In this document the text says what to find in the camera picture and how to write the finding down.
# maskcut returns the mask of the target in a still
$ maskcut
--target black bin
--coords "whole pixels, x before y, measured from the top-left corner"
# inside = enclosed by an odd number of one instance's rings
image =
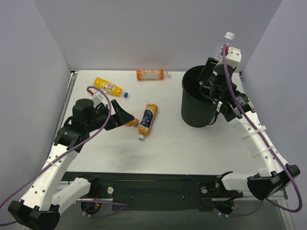
[[[215,116],[216,105],[200,93],[200,82],[197,81],[204,66],[189,69],[182,78],[182,119],[192,127],[200,128],[208,125]],[[209,89],[202,92],[210,94]]]

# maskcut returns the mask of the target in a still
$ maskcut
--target yellow bottle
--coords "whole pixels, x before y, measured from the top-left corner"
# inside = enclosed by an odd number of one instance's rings
[[[144,140],[145,136],[148,135],[153,119],[155,118],[158,111],[158,106],[155,104],[147,104],[144,112],[144,116],[139,125],[139,140]]]
[[[121,88],[118,86],[108,82],[107,80],[103,80],[101,78],[96,78],[94,81],[94,86],[100,89],[106,90],[107,93],[119,96],[119,97],[128,97],[128,93],[124,92]]]

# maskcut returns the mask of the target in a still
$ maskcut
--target bottle cap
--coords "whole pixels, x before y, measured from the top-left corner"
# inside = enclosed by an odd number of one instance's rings
[[[225,37],[224,38],[227,38],[227,39],[229,39],[229,40],[233,40],[234,39],[234,36],[235,36],[235,34],[233,34],[233,33],[231,33],[231,32],[227,32],[226,34],[225,34]]]
[[[171,75],[168,73],[168,71],[164,71],[164,78],[171,78]]]
[[[145,138],[144,135],[139,134],[139,136],[138,136],[138,139],[139,139],[139,140],[144,140],[144,138]]]

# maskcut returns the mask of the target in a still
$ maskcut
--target black metal frame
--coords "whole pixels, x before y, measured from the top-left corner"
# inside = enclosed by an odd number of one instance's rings
[[[70,182],[83,172],[66,172],[62,181]],[[212,198],[243,197],[242,193],[226,191],[218,175],[140,174],[90,172],[98,178],[101,194],[125,203],[128,211],[187,210],[212,211]],[[83,198],[94,198],[86,195]]]

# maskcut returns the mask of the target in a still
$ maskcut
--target bottle label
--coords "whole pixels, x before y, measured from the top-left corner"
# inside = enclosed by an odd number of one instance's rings
[[[150,110],[146,109],[140,125],[149,128],[153,116],[153,113]]]
[[[111,83],[108,83],[108,84],[105,85],[105,90],[107,90],[108,92],[113,91],[114,88],[115,88],[115,86]]]
[[[150,69],[144,70],[144,74],[157,74],[157,73],[158,73],[158,71],[156,71],[156,70],[150,70]]]

